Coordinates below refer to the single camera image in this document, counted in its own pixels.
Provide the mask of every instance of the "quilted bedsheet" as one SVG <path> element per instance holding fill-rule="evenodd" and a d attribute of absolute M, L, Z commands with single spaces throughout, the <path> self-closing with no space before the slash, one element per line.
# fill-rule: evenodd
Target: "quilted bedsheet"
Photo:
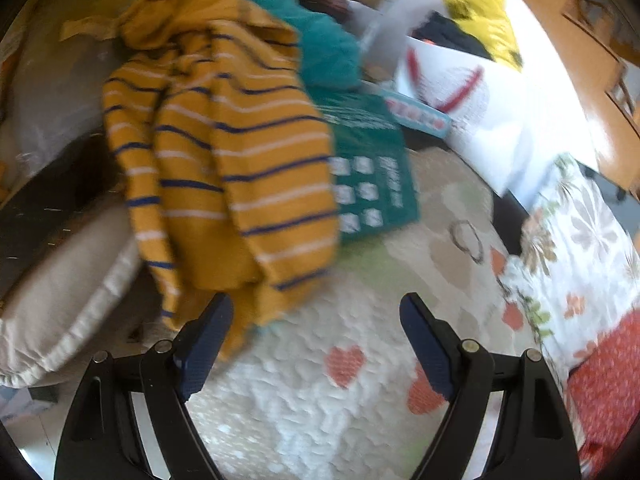
<path fill-rule="evenodd" d="M 520 355 L 535 346 L 495 278 L 506 250 L 491 225 L 489 189 L 439 149 L 412 153 L 412 166 L 421 221 L 344 246 L 324 288 L 258 329 L 229 364 L 216 364 L 188 402 L 225 478 L 411 477 L 447 403 L 401 328 L 406 292 L 490 351 Z M 466 478 L 484 467 L 499 395 L 492 394 Z"/>

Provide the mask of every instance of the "green bag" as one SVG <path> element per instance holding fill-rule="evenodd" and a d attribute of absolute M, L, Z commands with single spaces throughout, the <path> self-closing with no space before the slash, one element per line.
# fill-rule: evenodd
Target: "green bag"
<path fill-rule="evenodd" d="M 343 240 L 394 229 L 420 218 L 402 132 L 384 99 L 307 89 L 334 132 L 331 171 Z"/>

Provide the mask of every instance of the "yellow plastic bag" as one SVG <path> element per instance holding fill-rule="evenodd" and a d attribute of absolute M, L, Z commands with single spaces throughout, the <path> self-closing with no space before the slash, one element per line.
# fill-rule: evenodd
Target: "yellow plastic bag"
<path fill-rule="evenodd" d="M 504 0 L 444 0 L 458 26 L 482 42 L 494 61 L 522 70 L 522 58 Z"/>

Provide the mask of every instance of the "screw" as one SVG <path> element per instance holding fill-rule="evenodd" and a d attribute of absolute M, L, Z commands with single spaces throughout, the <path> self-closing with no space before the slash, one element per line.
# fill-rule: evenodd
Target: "screw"
<path fill-rule="evenodd" d="M 166 354 L 169 350 L 171 350 L 173 343 L 168 339 L 162 339 L 162 341 L 158 341 L 154 345 L 154 350 L 159 354 Z"/>
<path fill-rule="evenodd" d="M 527 350 L 527 357 L 533 362 L 537 363 L 538 361 L 540 361 L 540 359 L 542 359 L 542 354 L 535 348 L 529 348 Z"/>
<path fill-rule="evenodd" d="M 480 345 L 473 339 L 465 339 L 462 342 L 462 349 L 469 354 L 475 354 L 480 349 Z"/>
<path fill-rule="evenodd" d="M 101 362 L 104 362 L 104 361 L 106 361 L 106 360 L 107 360 L 107 357 L 109 357 L 109 354 L 107 353 L 107 351 L 106 351 L 106 350 L 100 350 L 100 351 L 97 351 L 97 352 L 94 354 L 94 357 L 93 357 L 93 359 L 94 359 L 94 363 L 101 363 Z"/>

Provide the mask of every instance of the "black cloth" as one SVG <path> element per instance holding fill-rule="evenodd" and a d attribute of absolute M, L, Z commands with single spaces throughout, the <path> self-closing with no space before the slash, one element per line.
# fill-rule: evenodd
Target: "black cloth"
<path fill-rule="evenodd" d="M 463 32 L 456 22 L 445 18 L 439 12 L 432 12 L 428 21 L 412 32 L 412 37 L 416 40 L 433 41 L 438 46 L 494 60 L 478 38 Z"/>

